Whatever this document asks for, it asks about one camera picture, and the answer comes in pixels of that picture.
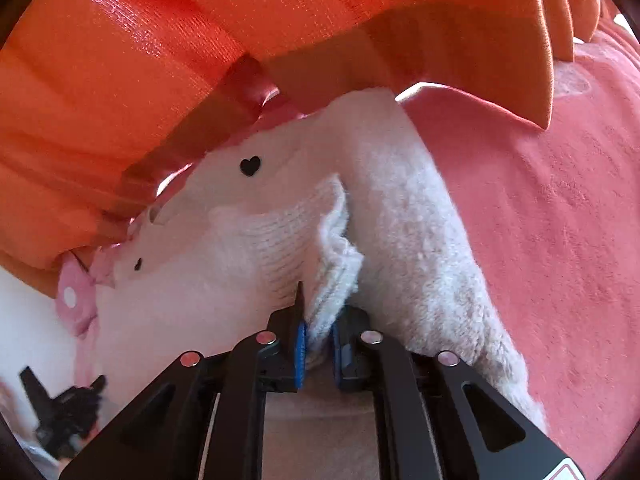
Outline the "pink sweater with black hearts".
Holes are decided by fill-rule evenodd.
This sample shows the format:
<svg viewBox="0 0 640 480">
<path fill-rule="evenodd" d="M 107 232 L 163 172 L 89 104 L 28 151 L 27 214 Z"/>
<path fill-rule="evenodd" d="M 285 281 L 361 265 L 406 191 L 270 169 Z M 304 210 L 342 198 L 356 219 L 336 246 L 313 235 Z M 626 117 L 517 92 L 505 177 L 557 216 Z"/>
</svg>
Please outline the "pink sweater with black hearts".
<svg viewBox="0 0 640 480">
<path fill-rule="evenodd" d="M 180 353 L 225 352 L 302 297 L 308 367 L 352 304 L 413 352 L 456 352 L 546 422 L 445 182 L 387 90 L 208 153 L 111 255 L 94 356 L 103 420 Z"/>
</svg>

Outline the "pink pouch with white button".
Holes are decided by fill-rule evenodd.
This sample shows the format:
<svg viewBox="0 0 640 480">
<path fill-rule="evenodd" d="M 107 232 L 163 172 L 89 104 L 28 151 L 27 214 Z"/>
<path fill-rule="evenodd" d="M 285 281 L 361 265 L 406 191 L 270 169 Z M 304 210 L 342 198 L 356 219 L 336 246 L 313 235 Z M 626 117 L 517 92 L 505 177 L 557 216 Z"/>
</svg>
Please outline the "pink pouch with white button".
<svg viewBox="0 0 640 480">
<path fill-rule="evenodd" d="M 84 334 L 98 315 L 96 281 L 72 252 L 62 260 L 54 305 L 58 318 L 74 337 Z"/>
</svg>

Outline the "pink fleece blanket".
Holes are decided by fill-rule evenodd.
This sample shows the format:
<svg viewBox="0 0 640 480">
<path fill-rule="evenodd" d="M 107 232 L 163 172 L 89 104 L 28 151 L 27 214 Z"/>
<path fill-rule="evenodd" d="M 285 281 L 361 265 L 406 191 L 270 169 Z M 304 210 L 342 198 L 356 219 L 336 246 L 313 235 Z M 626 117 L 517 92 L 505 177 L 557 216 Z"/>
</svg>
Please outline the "pink fleece blanket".
<svg viewBox="0 0 640 480">
<path fill-rule="evenodd" d="M 434 84 L 401 102 L 411 125 L 396 129 L 387 96 L 366 99 L 360 132 L 346 125 L 360 96 L 320 124 L 276 106 L 98 253 L 78 382 L 105 370 L 111 416 L 179 351 L 257 327 L 276 286 L 224 214 L 331 171 L 363 258 L 355 298 L 414 300 L 427 324 L 490 298 L 550 436 L 599 477 L 639 417 L 638 46 L 604 23 L 554 76 L 544 131 Z"/>
</svg>

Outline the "orange curtain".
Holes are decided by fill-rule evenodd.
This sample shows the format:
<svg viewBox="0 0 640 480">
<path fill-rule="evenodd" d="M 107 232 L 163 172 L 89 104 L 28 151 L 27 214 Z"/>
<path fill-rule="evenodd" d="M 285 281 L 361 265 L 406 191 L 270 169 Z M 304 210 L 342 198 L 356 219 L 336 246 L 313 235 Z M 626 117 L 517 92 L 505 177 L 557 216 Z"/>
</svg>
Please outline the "orange curtain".
<svg viewBox="0 0 640 480">
<path fill-rule="evenodd" d="M 1 48 L 1 263 L 52 294 L 168 174 L 256 122 L 434 81 L 547 127 L 601 0 L 32 0 Z"/>
</svg>

